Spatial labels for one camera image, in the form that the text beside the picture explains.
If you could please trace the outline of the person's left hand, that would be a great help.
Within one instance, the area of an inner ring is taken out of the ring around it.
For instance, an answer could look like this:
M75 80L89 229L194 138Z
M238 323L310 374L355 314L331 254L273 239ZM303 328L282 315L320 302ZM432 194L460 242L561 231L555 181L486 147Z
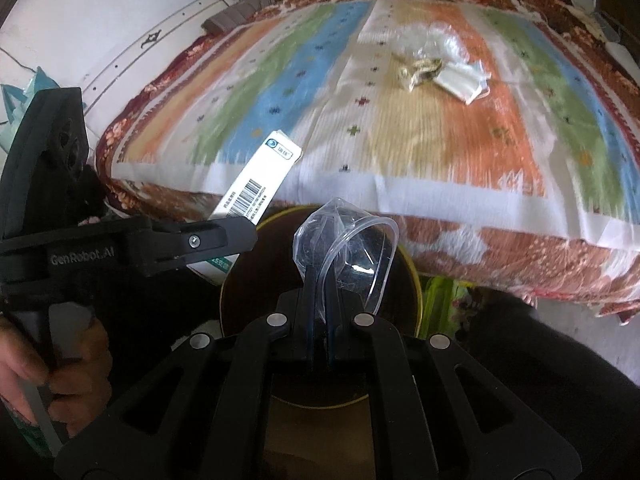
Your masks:
M108 337L96 318L79 341L80 359L54 372L6 318L1 320L1 400L30 424L36 422L20 381L46 385L55 395L48 408L52 420L66 427L71 437L87 428L105 410L112 388L108 375L112 356Z

